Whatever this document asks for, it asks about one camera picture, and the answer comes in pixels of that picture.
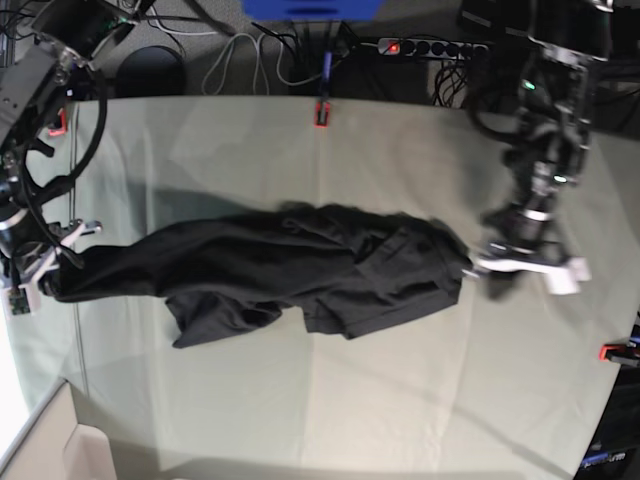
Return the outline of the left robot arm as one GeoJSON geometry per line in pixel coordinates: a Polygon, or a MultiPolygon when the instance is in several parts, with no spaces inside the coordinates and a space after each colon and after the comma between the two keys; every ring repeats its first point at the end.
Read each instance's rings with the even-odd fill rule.
{"type": "Polygon", "coordinates": [[[475,260],[492,300],[506,297],[525,273],[538,274],[553,295],[579,292],[591,278],[557,220],[561,189],[578,183],[590,150],[597,65],[611,49],[611,1],[535,1],[528,38],[534,49],[519,76],[517,128],[497,131],[479,117],[488,87],[468,101],[483,135],[508,145],[503,163],[513,179],[506,203],[485,214],[493,232],[475,260]]]}

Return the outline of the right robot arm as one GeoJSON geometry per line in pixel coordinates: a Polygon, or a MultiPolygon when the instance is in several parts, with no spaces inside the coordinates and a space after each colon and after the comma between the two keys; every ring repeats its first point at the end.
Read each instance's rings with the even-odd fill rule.
{"type": "Polygon", "coordinates": [[[60,266],[84,263],[73,244],[101,230],[99,222],[49,223],[42,207],[69,193],[93,159],[107,119],[107,84],[99,66],[144,19],[150,2],[123,10],[110,1],[51,1],[33,20],[37,42],[1,76],[1,306],[6,317],[35,312],[42,281],[60,266]],[[40,186],[27,167],[35,150],[53,147],[40,134],[64,110],[74,75],[84,70],[98,96],[93,136],[81,160],[66,175],[40,186]]]}

